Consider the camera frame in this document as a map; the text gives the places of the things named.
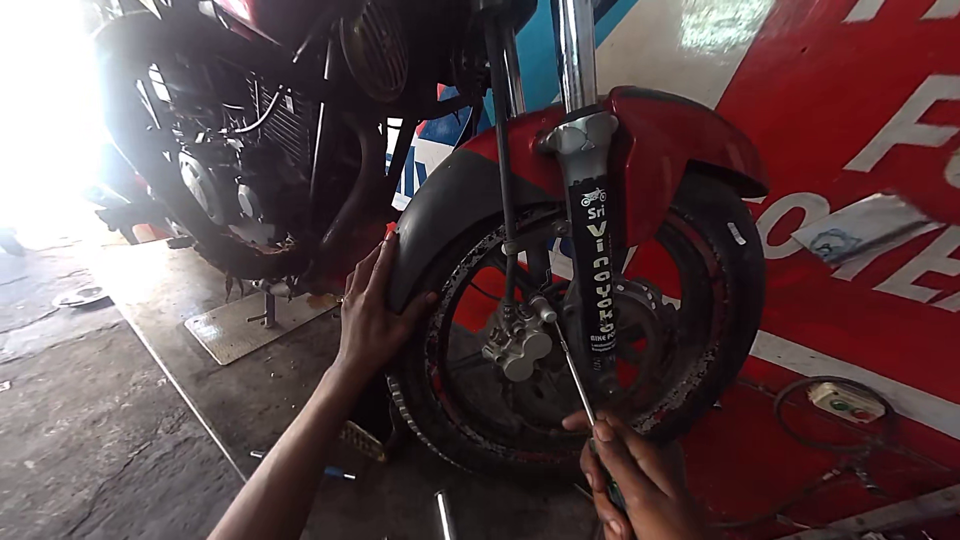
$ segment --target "tire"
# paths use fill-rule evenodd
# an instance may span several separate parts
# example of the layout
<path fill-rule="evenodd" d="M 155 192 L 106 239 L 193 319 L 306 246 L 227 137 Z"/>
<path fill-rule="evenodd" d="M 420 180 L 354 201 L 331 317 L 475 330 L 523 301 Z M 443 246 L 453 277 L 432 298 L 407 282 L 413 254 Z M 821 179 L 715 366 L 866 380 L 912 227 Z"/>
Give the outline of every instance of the tire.
<path fill-rule="evenodd" d="M 519 228 L 529 229 L 538 219 L 540 223 L 550 221 L 561 212 L 563 209 L 527 209 L 527 223 L 521 220 Z M 444 459 L 505 478 L 566 481 L 579 474 L 577 457 L 584 434 L 558 434 L 549 451 L 536 445 L 533 450 L 519 448 L 510 439 L 486 437 L 481 426 L 465 423 L 457 411 L 451 413 L 453 398 L 445 390 L 438 397 L 437 380 L 442 378 L 438 366 L 446 354 L 442 350 L 444 332 L 451 330 L 451 323 L 444 321 L 453 318 L 452 309 L 459 302 L 457 287 L 467 287 L 463 269 L 478 260 L 481 251 L 502 241 L 502 231 L 502 219 L 477 224 L 453 240 L 420 276 L 416 292 L 435 290 L 441 300 L 392 364 L 388 383 L 409 427 Z M 682 241 L 671 240 L 671 236 Z M 693 336 L 701 345 L 695 351 L 681 346 L 674 352 L 669 362 L 664 362 L 670 363 L 664 369 L 673 375 L 662 396 L 645 412 L 625 418 L 649 439 L 666 443 L 686 433 L 716 403 L 743 365 L 763 309 L 765 263 L 746 206 L 729 186 L 706 176 L 684 177 L 657 238 L 660 243 L 667 242 L 664 245 L 689 244 L 679 249 L 676 257 L 693 260 L 695 255 L 701 261 L 681 275 L 681 280 L 686 280 L 683 306 L 689 308 L 678 311 L 681 332 L 688 332 L 678 340 L 689 341 Z M 691 291 L 690 300 L 687 290 Z M 700 320 L 710 323 L 697 328 Z"/>

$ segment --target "electrical switch box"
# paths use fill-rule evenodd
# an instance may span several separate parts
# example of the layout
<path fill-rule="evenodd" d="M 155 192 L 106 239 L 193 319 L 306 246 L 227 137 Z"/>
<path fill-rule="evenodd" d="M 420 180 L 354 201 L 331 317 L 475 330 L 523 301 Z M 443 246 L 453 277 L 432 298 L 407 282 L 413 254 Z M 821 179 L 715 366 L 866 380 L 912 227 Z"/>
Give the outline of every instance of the electrical switch box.
<path fill-rule="evenodd" d="M 806 391 L 810 402 L 856 424 L 867 424 L 883 416 L 883 404 L 870 394 L 838 382 L 820 382 Z"/>

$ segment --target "cable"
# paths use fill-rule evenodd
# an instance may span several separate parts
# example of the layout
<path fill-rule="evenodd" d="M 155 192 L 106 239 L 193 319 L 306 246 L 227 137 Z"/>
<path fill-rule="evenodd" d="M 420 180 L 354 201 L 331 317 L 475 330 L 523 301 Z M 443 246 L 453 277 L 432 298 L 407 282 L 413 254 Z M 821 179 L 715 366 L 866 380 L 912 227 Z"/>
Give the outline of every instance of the cable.
<path fill-rule="evenodd" d="M 263 111 L 263 116 L 260 116 L 259 118 L 257 118 L 256 122 L 253 122 L 251 125 L 247 126 L 246 128 L 240 128 L 239 130 L 233 130 L 233 132 L 231 132 L 231 134 L 232 134 L 232 135 L 242 135 L 242 134 L 249 133 L 249 132 L 251 132 L 251 131 L 259 128 L 261 124 L 263 124 L 264 122 L 267 121 L 268 118 L 270 118 L 270 115 L 274 113 L 274 110 L 276 110 L 276 104 L 279 103 L 279 101 L 280 101 L 280 94 L 283 93 L 283 90 L 284 90 L 283 85 L 278 86 L 278 87 L 276 88 L 276 94 L 274 95 L 274 99 L 270 100 L 270 105 L 268 105 L 268 106 L 267 106 L 267 109 Z"/>
<path fill-rule="evenodd" d="M 496 300 L 497 302 L 500 302 L 501 300 L 503 300 L 503 299 L 500 298 L 499 296 L 493 296 L 491 293 L 489 293 L 489 292 L 483 290 L 482 288 L 478 287 L 477 285 L 473 284 L 473 282 L 469 282 L 469 283 L 467 283 L 467 284 L 470 285 L 471 287 L 477 289 L 478 291 L 480 291 L 480 294 L 486 296 L 487 298 L 489 298 L 489 299 L 491 299 L 491 300 Z"/>
<path fill-rule="evenodd" d="M 845 446 L 845 445 L 836 445 L 832 443 L 823 443 L 819 441 L 812 441 L 800 436 L 798 433 L 793 431 L 783 420 L 783 417 L 782 417 L 783 404 L 786 402 L 786 398 L 789 397 L 794 392 L 796 392 L 799 388 L 809 386 L 810 384 L 813 384 L 815 382 L 837 382 L 840 384 L 851 386 L 853 388 L 856 388 L 857 390 L 870 394 L 870 396 L 876 399 L 878 402 L 880 402 L 880 404 L 883 405 L 883 408 L 884 408 L 884 413 L 883 413 L 883 416 L 881 417 L 883 421 L 883 431 L 881 432 L 881 434 L 878 437 L 873 438 L 871 441 L 867 442 L 866 444 Z M 811 482 L 807 487 L 802 489 L 798 494 L 794 495 L 793 497 L 786 500 L 785 502 L 778 504 L 771 510 L 758 514 L 750 519 L 743 520 L 743 521 L 720 522 L 720 523 L 710 524 L 712 528 L 744 528 L 744 527 L 749 527 L 752 525 L 765 522 L 772 518 L 776 519 L 783 512 L 787 511 L 791 506 L 811 496 L 813 493 L 815 493 L 817 490 L 819 490 L 821 487 L 826 485 L 831 480 L 834 480 L 842 476 L 846 472 L 854 472 L 855 474 L 857 474 L 858 471 L 863 471 L 863 468 L 862 468 L 863 460 L 866 459 L 866 457 L 870 454 L 870 452 L 873 449 L 885 447 L 887 441 L 890 440 L 895 427 L 897 412 L 894 410 L 893 406 L 890 405 L 890 402 L 888 402 L 876 390 L 874 390 L 870 386 L 867 386 L 866 384 L 857 382 L 856 380 L 845 379 L 843 377 L 819 376 L 819 377 L 808 377 L 808 378 L 796 380 L 794 382 L 791 382 L 790 384 L 787 384 L 777 394 L 777 397 L 774 399 L 774 416 L 777 418 L 777 423 L 780 424 L 780 427 L 783 428 L 783 430 L 786 431 L 787 434 L 789 434 L 794 440 L 796 440 L 800 444 L 810 448 L 816 448 L 819 450 L 826 450 L 836 454 L 842 454 L 844 457 L 840 458 L 836 466 L 831 468 L 826 473 L 820 475 L 815 481 Z M 849 454 L 859 454 L 859 455 L 851 458 L 849 457 Z M 861 484 L 863 483 L 863 479 L 860 478 L 859 476 L 856 479 L 856 481 L 859 481 Z"/>
<path fill-rule="evenodd" d="M 857 390 L 870 394 L 872 398 L 880 402 L 880 404 L 883 405 L 883 410 L 884 410 L 883 416 L 880 417 L 880 421 L 883 423 L 883 430 L 880 433 L 880 435 L 876 438 L 872 438 L 869 442 L 865 444 L 851 446 L 851 445 L 838 445 L 838 444 L 832 444 L 832 443 L 823 443 L 819 441 L 813 441 L 813 440 L 804 438 L 800 436 L 798 433 L 796 433 L 795 431 L 793 431 L 786 424 L 786 422 L 783 421 L 783 415 L 782 415 L 783 403 L 786 402 L 786 398 L 789 397 L 791 394 L 793 394 L 798 388 L 809 386 L 810 384 L 813 384 L 815 382 L 837 382 L 845 386 L 851 386 L 853 388 L 856 388 Z M 894 428 L 896 427 L 895 423 L 896 423 L 897 412 L 894 410 L 893 406 L 890 405 L 890 402 L 886 400 L 886 398 L 881 396 L 876 390 L 874 390 L 870 386 L 867 386 L 866 384 L 863 384 L 861 382 L 857 382 L 856 380 L 845 379 L 843 377 L 823 375 L 818 377 L 808 377 L 806 379 L 800 379 L 800 380 L 791 382 L 790 384 L 787 384 L 786 387 L 784 387 L 780 391 L 780 393 L 777 394 L 777 398 L 774 400 L 774 416 L 777 417 L 777 423 L 780 424 L 780 427 L 783 428 L 783 430 L 786 431 L 788 435 L 793 437 L 794 440 L 796 440 L 797 442 L 799 442 L 804 446 L 808 446 L 810 448 L 816 448 L 819 450 L 826 450 L 829 452 L 835 452 L 838 454 L 861 454 L 864 452 L 869 452 L 874 448 L 886 445 L 886 442 L 890 440 L 890 438 L 893 435 Z"/>

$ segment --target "front fender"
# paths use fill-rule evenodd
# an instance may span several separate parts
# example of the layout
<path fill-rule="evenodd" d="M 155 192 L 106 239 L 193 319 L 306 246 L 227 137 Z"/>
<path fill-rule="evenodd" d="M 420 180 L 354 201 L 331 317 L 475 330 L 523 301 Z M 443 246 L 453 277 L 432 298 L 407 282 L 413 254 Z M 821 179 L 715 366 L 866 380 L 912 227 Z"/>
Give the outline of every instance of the front fender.
<path fill-rule="evenodd" d="M 741 197 L 766 195 L 766 171 L 756 147 L 713 110 L 681 96 L 633 86 L 614 88 L 604 107 L 620 121 L 609 174 L 623 209 L 625 245 L 641 244 L 657 231 L 688 170 L 729 184 Z M 554 106 L 509 121 L 518 207 L 564 200 L 557 160 L 536 148 L 540 137 L 563 117 L 563 108 Z M 427 265 L 470 226 L 502 212 L 500 201 L 496 137 L 494 130 L 486 130 L 430 174 L 400 217 L 389 307 L 400 311 Z"/>

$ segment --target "hand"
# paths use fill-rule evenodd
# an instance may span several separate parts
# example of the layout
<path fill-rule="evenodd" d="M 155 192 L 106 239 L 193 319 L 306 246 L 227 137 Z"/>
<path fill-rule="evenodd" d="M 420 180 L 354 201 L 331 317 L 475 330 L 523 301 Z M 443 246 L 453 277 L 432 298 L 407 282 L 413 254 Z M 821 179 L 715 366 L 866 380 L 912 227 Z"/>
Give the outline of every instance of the hand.
<path fill-rule="evenodd" d="M 386 309 L 384 295 L 396 244 L 396 233 L 390 231 L 347 276 L 341 308 L 340 352 L 333 367 L 361 386 L 394 357 L 427 307 L 437 301 L 437 294 L 428 292 L 415 298 L 400 315 Z"/>
<path fill-rule="evenodd" d="M 568 430 L 589 428 L 581 411 L 564 418 Z M 589 441 L 580 454 L 580 468 L 593 491 L 597 516 L 607 540 L 627 540 L 632 530 L 637 540 L 705 540 L 703 524 L 683 482 L 666 466 L 653 444 L 644 441 L 619 418 L 597 413 L 594 446 L 611 477 L 620 486 L 627 506 L 624 516 L 607 497 L 607 483 L 597 454 Z"/>

